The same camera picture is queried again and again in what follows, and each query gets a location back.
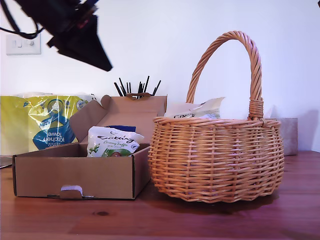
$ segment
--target wicker basket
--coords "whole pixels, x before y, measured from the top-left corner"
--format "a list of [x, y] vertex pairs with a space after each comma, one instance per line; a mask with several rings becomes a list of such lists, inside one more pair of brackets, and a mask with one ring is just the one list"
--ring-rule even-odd
[[208, 59], [228, 40], [239, 40], [249, 53], [249, 117], [154, 119], [149, 169], [154, 185], [171, 197], [205, 203], [251, 201], [272, 194], [281, 183], [284, 150], [280, 122], [263, 119], [260, 56], [249, 36], [230, 31], [209, 46], [193, 72], [186, 102], [194, 102]]

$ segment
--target box lid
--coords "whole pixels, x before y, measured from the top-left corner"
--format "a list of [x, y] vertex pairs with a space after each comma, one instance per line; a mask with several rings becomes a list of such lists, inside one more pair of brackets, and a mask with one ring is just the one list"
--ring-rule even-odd
[[144, 136], [144, 143], [150, 143], [153, 118], [166, 112], [167, 96], [151, 96], [132, 100], [128, 97], [103, 96], [101, 105], [90, 101], [70, 118], [71, 128], [79, 142], [88, 142], [88, 131], [93, 126], [109, 125], [135, 126], [136, 133]]

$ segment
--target green snack bag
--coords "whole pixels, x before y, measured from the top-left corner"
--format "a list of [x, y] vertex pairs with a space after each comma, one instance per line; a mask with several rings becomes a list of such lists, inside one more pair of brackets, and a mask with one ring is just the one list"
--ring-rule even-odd
[[126, 157], [139, 148], [143, 139], [135, 132], [93, 126], [88, 133], [87, 157]]

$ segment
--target plastic wrapper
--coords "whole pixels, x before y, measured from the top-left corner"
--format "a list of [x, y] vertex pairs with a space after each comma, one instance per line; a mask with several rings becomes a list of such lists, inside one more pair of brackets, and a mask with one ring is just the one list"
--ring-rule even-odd
[[132, 131], [93, 126], [88, 132], [88, 157], [126, 157], [133, 154], [144, 137]]
[[213, 98], [201, 104], [173, 103], [168, 107], [164, 116], [168, 118], [219, 119], [220, 105], [223, 99], [224, 97]]
[[91, 95], [83, 95], [85, 99], [50, 93], [19, 96], [1, 96], [2, 156], [77, 142], [70, 117], [92, 99]]

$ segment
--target basket handle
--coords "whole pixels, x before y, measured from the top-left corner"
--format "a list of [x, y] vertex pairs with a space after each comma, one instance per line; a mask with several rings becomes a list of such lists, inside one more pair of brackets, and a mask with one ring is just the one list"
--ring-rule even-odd
[[250, 87], [250, 104], [249, 104], [249, 117], [248, 119], [257, 120], [263, 118], [264, 116], [264, 102], [261, 97], [261, 61], [256, 44], [250, 37], [241, 31], [229, 31], [219, 36], [205, 53], [202, 55], [200, 61], [198, 62], [193, 74], [189, 86], [189, 91], [186, 96], [187, 103], [194, 103], [196, 87], [199, 81], [200, 74], [204, 69], [206, 63], [208, 62], [211, 55], [220, 47], [223, 43], [228, 40], [239, 40], [247, 50], [250, 63], [251, 63], [251, 87]]

